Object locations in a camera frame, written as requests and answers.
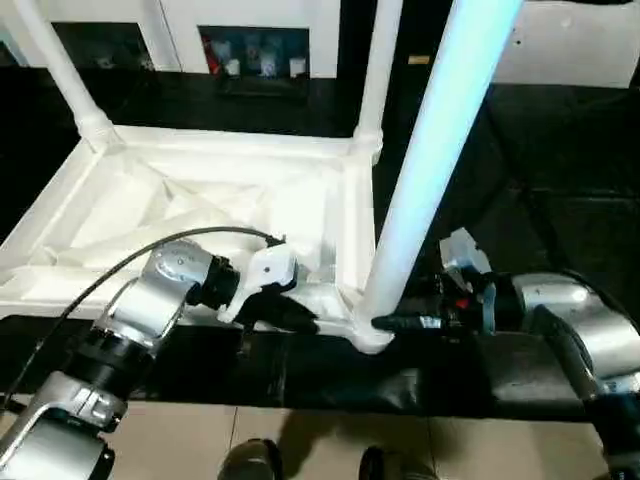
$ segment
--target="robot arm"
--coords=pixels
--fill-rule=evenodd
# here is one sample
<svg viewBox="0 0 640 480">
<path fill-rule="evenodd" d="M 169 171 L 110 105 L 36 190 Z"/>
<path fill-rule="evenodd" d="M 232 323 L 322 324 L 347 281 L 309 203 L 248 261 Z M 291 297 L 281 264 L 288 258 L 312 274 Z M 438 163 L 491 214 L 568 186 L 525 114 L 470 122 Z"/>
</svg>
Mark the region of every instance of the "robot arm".
<svg viewBox="0 0 640 480">
<path fill-rule="evenodd" d="M 640 478 L 640 333 L 629 315 L 576 274 L 491 272 L 464 229 L 442 240 L 440 253 L 430 311 L 374 326 L 543 336 L 600 435 L 612 478 Z"/>
<path fill-rule="evenodd" d="M 245 274 L 188 241 L 155 249 L 0 440 L 0 479 L 106 480 L 115 455 L 99 434 L 117 428 L 185 305 L 231 322 L 251 295 L 292 288 L 295 274 L 286 245 L 257 252 Z"/>
</svg>

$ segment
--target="cabinet door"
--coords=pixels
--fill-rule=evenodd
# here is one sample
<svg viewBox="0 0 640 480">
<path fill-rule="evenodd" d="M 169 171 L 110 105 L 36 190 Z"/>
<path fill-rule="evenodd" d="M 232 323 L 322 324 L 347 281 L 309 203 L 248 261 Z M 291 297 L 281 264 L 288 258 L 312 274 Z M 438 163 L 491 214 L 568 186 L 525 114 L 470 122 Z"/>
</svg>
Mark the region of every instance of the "cabinet door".
<svg viewBox="0 0 640 480">
<path fill-rule="evenodd" d="M 159 0 L 38 0 L 77 67 L 179 71 Z M 28 65 L 44 58 L 11 1 L 0 14 Z"/>
<path fill-rule="evenodd" d="M 640 56 L 640 3 L 527 1 L 495 82 L 627 88 Z"/>
<path fill-rule="evenodd" d="M 340 0 L 160 1 L 185 72 L 214 73 L 231 59 L 232 75 L 281 64 L 291 76 L 336 76 Z"/>
</svg>

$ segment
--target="white wall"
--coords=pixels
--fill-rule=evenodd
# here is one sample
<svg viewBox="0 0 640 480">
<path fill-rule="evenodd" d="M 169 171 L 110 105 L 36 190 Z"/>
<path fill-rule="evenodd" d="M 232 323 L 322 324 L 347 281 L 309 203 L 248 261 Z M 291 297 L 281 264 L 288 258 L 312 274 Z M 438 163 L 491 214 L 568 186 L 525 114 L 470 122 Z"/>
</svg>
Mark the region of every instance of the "white wall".
<svg viewBox="0 0 640 480">
<path fill-rule="evenodd" d="M 640 3 L 525 2 L 494 81 L 629 86 L 640 57 Z"/>
<path fill-rule="evenodd" d="M 209 72 L 198 25 L 252 26 L 308 28 L 311 76 L 336 76 L 340 0 L 160 1 L 186 72 Z"/>
<path fill-rule="evenodd" d="M 0 18 L 0 42 L 3 42 L 7 46 L 7 49 L 9 50 L 9 52 L 11 52 L 11 55 L 13 55 L 13 58 L 16 59 L 19 65 L 25 66 L 29 64 L 29 62 L 27 62 L 27 59 L 22 54 L 20 47 L 18 47 L 18 44 L 11 36 L 11 33 L 5 27 L 2 18 Z"/>
</svg>

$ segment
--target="white cylinder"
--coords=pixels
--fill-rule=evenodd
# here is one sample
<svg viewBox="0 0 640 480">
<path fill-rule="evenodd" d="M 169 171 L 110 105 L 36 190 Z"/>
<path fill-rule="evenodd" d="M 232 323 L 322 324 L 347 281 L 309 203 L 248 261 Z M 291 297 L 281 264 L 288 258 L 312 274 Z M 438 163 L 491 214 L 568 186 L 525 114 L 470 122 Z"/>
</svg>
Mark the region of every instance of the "white cylinder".
<svg viewBox="0 0 640 480">
<path fill-rule="evenodd" d="M 51 23 L 43 18 L 34 0 L 15 0 L 15 4 L 73 112 L 80 135 L 91 140 L 103 135 L 105 130 L 112 130 L 113 125 L 93 101 Z"/>
<path fill-rule="evenodd" d="M 521 3 L 454 1 L 357 309 L 361 322 L 398 306 Z"/>
<path fill-rule="evenodd" d="M 382 115 L 402 14 L 402 0 L 378 0 L 356 137 L 382 134 Z"/>
</svg>

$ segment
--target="person's foot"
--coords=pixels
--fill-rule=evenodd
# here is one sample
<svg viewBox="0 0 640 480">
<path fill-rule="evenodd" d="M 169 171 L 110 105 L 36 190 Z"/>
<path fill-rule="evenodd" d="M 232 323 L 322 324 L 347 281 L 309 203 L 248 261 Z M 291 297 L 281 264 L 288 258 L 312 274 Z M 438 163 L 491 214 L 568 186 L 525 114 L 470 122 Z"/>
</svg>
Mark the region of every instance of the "person's foot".
<svg viewBox="0 0 640 480">
<path fill-rule="evenodd" d="M 435 473 L 412 458 L 369 447 L 362 455 L 358 480 L 437 480 Z"/>
<path fill-rule="evenodd" d="M 283 480 L 278 447 L 260 439 L 236 445 L 225 458 L 218 480 Z"/>
</svg>

